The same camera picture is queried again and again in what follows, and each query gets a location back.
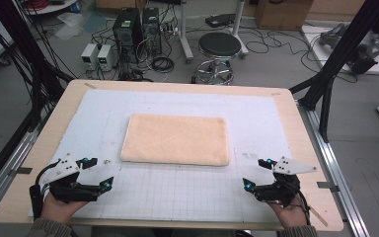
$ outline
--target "round stool seat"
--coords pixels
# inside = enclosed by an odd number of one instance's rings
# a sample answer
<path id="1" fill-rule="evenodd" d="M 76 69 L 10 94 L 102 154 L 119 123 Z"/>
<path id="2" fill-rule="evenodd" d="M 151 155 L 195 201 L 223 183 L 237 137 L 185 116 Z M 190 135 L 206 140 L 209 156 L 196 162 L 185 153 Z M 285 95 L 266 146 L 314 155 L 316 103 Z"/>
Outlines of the round stool seat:
<path id="1" fill-rule="evenodd" d="M 232 35 L 208 33 L 199 39 L 199 49 L 210 57 L 233 57 L 241 50 L 241 44 Z"/>

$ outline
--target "computer tower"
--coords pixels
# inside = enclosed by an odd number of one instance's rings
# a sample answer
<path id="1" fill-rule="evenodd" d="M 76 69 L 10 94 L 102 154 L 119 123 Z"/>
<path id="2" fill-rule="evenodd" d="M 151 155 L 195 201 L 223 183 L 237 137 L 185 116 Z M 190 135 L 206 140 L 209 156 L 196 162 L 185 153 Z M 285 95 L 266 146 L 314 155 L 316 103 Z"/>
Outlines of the computer tower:
<path id="1" fill-rule="evenodd" d="M 143 32 L 141 29 L 140 15 L 137 8 L 122 8 L 116 17 L 113 32 L 115 43 L 121 46 L 120 60 L 124 62 L 138 63 L 143 46 Z"/>
<path id="2" fill-rule="evenodd" d="M 159 8 L 146 8 L 141 18 L 143 34 L 146 38 L 146 50 L 151 54 L 162 53 L 162 43 L 159 25 Z"/>

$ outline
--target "wooden table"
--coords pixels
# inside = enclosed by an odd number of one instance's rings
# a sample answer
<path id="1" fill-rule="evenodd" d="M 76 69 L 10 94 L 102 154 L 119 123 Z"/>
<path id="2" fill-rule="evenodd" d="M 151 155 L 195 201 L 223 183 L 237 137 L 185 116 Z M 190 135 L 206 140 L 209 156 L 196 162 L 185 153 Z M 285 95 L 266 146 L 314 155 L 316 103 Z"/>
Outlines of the wooden table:
<path id="1" fill-rule="evenodd" d="M 32 223 L 28 217 L 31 210 L 29 186 L 35 182 L 38 172 L 48 165 L 59 142 L 76 113 L 82 97 L 88 90 L 124 90 L 144 92 L 182 92 L 199 94 L 228 94 L 272 97 L 276 103 L 280 121 L 285 131 L 292 158 L 318 167 L 318 172 L 298 176 L 302 191 L 312 207 L 311 222 L 323 231 L 340 231 L 343 223 L 334 198 L 329 189 L 320 189 L 317 182 L 326 182 L 325 175 L 316 156 L 306 127 L 297 110 L 291 93 L 280 88 L 224 87 L 192 84 L 167 84 L 143 82 L 113 82 L 75 80 L 65 93 L 43 128 L 39 138 L 26 158 L 23 167 L 33 168 L 30 174 L 19 174 L 0 202 L 0 223 Z M 229 222 L 183 222 L 159 220 L 116 220 L 73 218 L 71 224 L 110 225 L 110 226 L 152 226 L 185 228 L 225 228 L 225 229 L 263 229 L 277 230 L 281 226 L 265 223 L 229 223 Z"/>

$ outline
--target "human hand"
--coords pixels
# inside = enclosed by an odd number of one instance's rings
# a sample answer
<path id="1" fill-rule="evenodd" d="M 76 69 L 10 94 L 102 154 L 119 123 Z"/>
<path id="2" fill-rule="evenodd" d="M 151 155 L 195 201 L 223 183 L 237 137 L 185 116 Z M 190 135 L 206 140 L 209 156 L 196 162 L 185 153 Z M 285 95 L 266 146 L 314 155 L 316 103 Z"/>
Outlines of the human hand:
<path id="1" fill-rule="evenodd" d="M 70 201 L 66 203 L 61 200 L 56 200 L 54 196 L 49 193 L 44 199 L 41 218 L 66 224 L 70 218 L 72 218 L 72 215 L 87 203 L 87 201 Z"/>
<path id="2" fill-rule="evenodd" d="M 307 225 L 306 215 L 297 198 L 298 195 L 287 207 L 282 207 L 276 200 L 266 202 L 275 212 L 284 229 Z"/>

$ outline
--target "person's left hand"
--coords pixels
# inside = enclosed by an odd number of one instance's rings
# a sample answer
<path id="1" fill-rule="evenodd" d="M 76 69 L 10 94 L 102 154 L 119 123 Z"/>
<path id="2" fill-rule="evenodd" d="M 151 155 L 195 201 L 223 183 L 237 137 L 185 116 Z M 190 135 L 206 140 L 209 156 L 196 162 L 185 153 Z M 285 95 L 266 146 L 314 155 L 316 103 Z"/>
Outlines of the person's left hand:
<path id="1" fill-rule="evenodd" d="M 49 193 L 44 199 L 41 218 L 66 224 L 70 218 L 72 218 L 72 215 L 86 204 L 86 201 L 70 201 L 66 203 L 56 200 L 54 196 Z"/>

